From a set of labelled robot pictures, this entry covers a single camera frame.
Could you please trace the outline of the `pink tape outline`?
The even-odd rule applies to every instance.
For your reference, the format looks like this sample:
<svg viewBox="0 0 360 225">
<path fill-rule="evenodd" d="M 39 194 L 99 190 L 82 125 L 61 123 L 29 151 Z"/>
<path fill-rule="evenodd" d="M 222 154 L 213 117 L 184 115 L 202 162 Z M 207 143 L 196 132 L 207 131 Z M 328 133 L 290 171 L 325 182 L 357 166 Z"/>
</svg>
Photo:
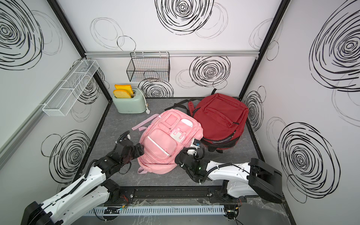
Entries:
<svg viewBox="0 0 360 225">
<path fill-rule="evenodd" d="M 179 110 L 170 109 L 162 114 L 154 114 L 132 127 L 142 131 L 140 144 L 144 154 L 138 160 L 138 174 L 165 174 L 177 167 L 176 156 L 183 148 L 188 148 L 194 139 L 203 138 L 201 124 Z"/>
</svg>

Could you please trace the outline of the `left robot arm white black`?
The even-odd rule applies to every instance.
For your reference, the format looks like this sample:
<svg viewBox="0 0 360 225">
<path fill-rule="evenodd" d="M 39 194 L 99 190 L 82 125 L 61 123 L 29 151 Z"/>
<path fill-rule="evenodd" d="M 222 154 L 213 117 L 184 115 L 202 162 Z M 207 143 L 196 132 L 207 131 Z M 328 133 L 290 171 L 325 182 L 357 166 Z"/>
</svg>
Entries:
<svg viewBox="0 0 360 225">
<path fill-rule="evenodd" d="M 70 225 L 105 202 L 121 198 L 120 186 L 111 176 L 144 154 L 143 145 L 118 141 L 106 156 L 94 160 L 85 174 L 42 203 L 32 202 L 22 216 L 22 225 Z"/>
</svg>

